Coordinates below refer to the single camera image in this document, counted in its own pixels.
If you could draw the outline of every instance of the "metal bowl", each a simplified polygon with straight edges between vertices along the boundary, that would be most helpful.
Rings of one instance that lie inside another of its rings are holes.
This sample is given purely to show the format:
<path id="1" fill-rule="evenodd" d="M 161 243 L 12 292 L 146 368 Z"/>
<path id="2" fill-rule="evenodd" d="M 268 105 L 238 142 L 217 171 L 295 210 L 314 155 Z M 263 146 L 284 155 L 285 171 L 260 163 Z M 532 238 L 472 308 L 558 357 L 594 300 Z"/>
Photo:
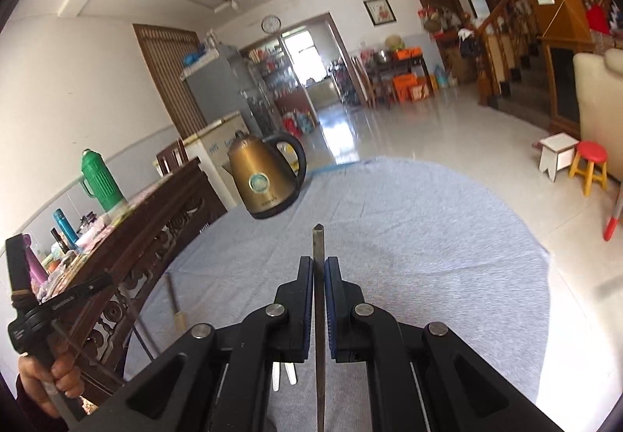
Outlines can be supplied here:
<path id="1" fill-rule="evenodd" d="M 375 52 L 374 56 L 375 56 L 375 61 L 378 64 L 384 65 L 391 61 L 392 53 L 388 50 L 379 50 L 378 52 Z"/>

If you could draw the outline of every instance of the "wooden door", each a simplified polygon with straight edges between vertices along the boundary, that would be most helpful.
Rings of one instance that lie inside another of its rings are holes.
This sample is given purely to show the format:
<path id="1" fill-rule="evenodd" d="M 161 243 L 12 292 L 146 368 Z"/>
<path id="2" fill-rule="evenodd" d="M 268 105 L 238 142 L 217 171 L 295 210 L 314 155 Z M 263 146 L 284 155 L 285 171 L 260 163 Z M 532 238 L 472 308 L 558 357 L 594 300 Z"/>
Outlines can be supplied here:
<path id="1" fill-rule="evenodd" d="M 205 117 L 180 79 L 184 57 L 197 52 L 197 33 L 145 24 L 135 24 L 134 32 L 151 78 L 180 136 L 186 138 L 205 128 Z"/>

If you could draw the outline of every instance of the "white sofa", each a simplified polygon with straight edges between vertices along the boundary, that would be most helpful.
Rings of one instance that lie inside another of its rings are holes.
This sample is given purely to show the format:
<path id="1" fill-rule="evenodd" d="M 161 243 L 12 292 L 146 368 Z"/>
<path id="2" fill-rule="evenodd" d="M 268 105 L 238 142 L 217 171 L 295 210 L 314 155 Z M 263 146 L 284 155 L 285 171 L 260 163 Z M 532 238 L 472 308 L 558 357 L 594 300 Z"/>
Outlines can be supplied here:
<path id="1" fill-rule="evenodd" d="M 623 181 L 623 50 L 573 58 L 583 140 L 608 152 L 608 173 Z"/>

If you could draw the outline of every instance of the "green thermos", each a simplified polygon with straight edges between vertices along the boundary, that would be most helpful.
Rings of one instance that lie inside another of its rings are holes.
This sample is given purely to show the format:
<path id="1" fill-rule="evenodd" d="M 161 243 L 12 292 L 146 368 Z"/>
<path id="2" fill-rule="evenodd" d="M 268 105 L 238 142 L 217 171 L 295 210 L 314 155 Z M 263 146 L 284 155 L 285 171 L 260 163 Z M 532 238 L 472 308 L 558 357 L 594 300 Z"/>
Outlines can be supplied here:
<path id="1" fill-rule="evenodd" d="M 91 149 L 84 150 L 82 153 L 82 176 L 80 183 L 86 194 L 91 198 L 97 198 L 105 212 L 112 211 L 119 203 L 122 205 L 127 203 L 101 154 Z"/>

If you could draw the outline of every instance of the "refrigerator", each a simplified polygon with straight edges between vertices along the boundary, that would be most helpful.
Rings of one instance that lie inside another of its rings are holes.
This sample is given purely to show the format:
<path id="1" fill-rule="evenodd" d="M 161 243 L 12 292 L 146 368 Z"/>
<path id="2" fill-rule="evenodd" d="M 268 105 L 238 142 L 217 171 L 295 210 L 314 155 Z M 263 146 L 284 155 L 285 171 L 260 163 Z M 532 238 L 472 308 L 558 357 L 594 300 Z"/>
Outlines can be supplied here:
<path id="1" fill-rule="evenodd" d="M 279 131 L 278 112 L 255 66 L 236 47 L 220 44 L 217 51 L 218 57 L 185 79 L 208 125 L 238 111 L 256 136 Z"/>

